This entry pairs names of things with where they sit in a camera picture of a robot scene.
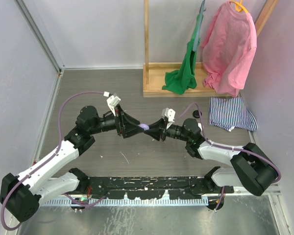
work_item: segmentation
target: striped garment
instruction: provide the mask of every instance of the striped garment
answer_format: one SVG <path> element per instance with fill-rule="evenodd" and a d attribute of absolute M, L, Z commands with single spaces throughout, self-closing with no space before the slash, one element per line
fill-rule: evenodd
<path fill-rule="evenodd" d="M 224 99 L 211 97 L 209 125 L 232 131 L 235 127 L 249 131 L 257 130 L 254 115 L 246 108 L 241 97 Z"/>

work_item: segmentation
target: pink shirt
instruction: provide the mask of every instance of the pink shirt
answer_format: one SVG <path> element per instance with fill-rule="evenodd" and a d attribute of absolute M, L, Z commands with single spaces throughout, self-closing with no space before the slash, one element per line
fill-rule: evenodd
<path fill-rule="evenodd" d="M 227 1 L 213 17 L 203 47 L 204 86 L 236 97 L 245 81 L 257 48 L 252 16 L 237 12 Z"/>

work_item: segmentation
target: metal table surface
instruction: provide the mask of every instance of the metal table surface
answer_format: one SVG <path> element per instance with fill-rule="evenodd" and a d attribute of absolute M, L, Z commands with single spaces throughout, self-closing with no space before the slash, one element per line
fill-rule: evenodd
<path fill-rule="evenodd" d="M 18 235 L 275 235 L 268 196 L 227 195 L 217 213 L 205 206 L 41 207 Z"/>

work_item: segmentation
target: metal frame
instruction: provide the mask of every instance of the metal frame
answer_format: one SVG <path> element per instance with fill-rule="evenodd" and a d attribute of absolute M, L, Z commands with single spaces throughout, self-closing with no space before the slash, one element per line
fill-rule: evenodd
<path fill-rule="evenodd" d="M 57 72 L 61 72 L 65 69 L 65 66 L 62 62 L 62 59 L 59 53 L 56 50 L 56 47 L 48 34 L 47 29 L 44 27 L 42 19 L 40 19 L 39 13 L 34 2 L 25 3 L 24 0 L 14 0 L 16 5 L 18 6 L 20 12 L 23 14 L 25 20 L 28 23 L 28 26 L 32 29 L 37 41 L 41 45 L 42 49 L 46 53 L 46 56 L 51 61 L 53 67 Z M 28 10 L 30 8 L 31 13 L 35 13 L 35 19 Z"/>

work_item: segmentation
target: purple cable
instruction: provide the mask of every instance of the purple cable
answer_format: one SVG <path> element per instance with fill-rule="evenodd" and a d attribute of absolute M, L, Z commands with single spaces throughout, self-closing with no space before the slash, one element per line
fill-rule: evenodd
<path fill-rule="evenodd" d="M 217 205 L 216 205 L 215 211 L 217 211 L 217 209 L 219 208 L 219 205 L 220 205 L 220 203 L 221 203 L 221 200 L 222 200 L 222 198 L 223 198 L 223 195 L 224 195 L 224 186 L 222 187 L 221 195 L 220 195 L 220 199 L 219 199 L 219 201 L 218 201 L 218 203 L 217 203 Z"/>
<path fill-rule="evenodd" d="M 74 97 L 79 96 L 81 94 L 104 94 L 104 92 L 96 92 L 96 91 L 89 91 L 89 92 L 80 92 L 77 94 L 72 95 L 71 97 L 67 98 L 64 103 L 61 105 L 60 110 L 59 110 L 59 115 L 58 115 L 58 132 L 59 132 L 59 144 L 58 144 L 58 148 L 56 149 L 55 153 L 52 154 L 52 156 L 46 160 L 44 163 L 42 163 L 40 166 L 38 166 L 36 169 L 32 170 L 28 175 L 26 175 L 23 179 L 21 179 L 16 185 L 14 185 L 14 187 L 9 191 L 9 193 L 7 194 L 7 196 L 5 197 L 3 203 L 2 203 L 2 207 L 1 207 L 1 214 L 0 214 L 0 218 L 1 218 L 1 224 L 2 226 L 8 230 L 8 231 L 13 231 L 16 230 L 20 227 L 20 225 L 22 223 L 19 223 L 17 226 L 15 226 L 14 228 L 10 228 L 7 226 L 5 220 L 4 220 L 4 209 L 6 207 L 6 204 L 9 200 L 9 198 L 11 197 L 12 193 L 14 193 L 14 191 L 18 188 L 18 186 L 20 186 L 26 179 L 28 179 L 32 174 L 34 174 L 37 170 L 39 170 L 40 168 L 42 168 L 44 165 L 46 165 L 48 162 L 50 162 L 56 155 L 57 153 L 60 151 L 61 149 L 61 142 L 62 142 L 62 132 L 61 132 L 61 115 L 62 115 L 62 111 L 64 106 Z"/>
<path fill-rule="evenodd" d="M 203 121 L 202 121 L 202 116 L 201 116 L 201 112 L 200 112 L 200 107 L 199 105 L 197 104 L 197 102 L 193 102 L 191 103 L 187 108 L 186 110 L 178 117 L 176 118 L 175 120 L 179 120 L 184 114 L 186 114 L 186 112 L 190 109 L 190 107 L 192 105 L 196 105 L 197 106 L 197 109 L 198 109 L 198 112 L 199 112 L 199 119 L 200 119 L 200 122 L 201 122 L 201 127 L 202 127 L 202 134 L 203 134 L 203 137 L 204 139 L 207 141 L 208 144 L 214 146 L 214 147 L 217 147 L 217 148 L 222 148 L 222 149 L 226 149 L 226 150 L 232 150 L 232 151 L 240 151 L 240 152 L 244 152 L 244 153 L 248 153 L 252 156 L 255 156 L 256 158 L 264 161 L 265 163 L 269 164 L 275 171 L 276 173 L 278 174 L 278 177 L 273 181 L 273 183 L 277 183 L 280 179 L 281 179 L 281 172 L 279 170 L 279 168 L 273 164 L 271 161 L 269 161 L 268 159 L 264 158 L 263 156 L 260 156 L 259 154 L 257 153 L 253 153 L 251 151 L 248 151 L 248 150 L 245 150 L 245 149 L 242 149 L 242 148 L 231 148 L 231 147 L 225 147 L 225 146 L 222 146 L 222 145 L 218 145 L 218 144 L 215 144 L 215 143 L 211 143 L 207 137 L 206 137 L 206 133 L 205 133 L 205 129 L 204 129 L 204 125 L 203 125 Z"/>
<path fill-rule="evenodd" d="M 96 201 L 92 204 L 85 204 L 85 203 L 81 203 L 79 201 L 74 200 L 71 196 L 69 196 L 66 193 L 64 193 L 63 195 L 70 198 L 74 203 L 78 204 L 79 206 L 85 207 L 86 209 L 93 207 L 94 205 L 98 204 L 99 202 L 101 202 L 105 198 L 105 196 L 102 196 L 98 201 Z"/>

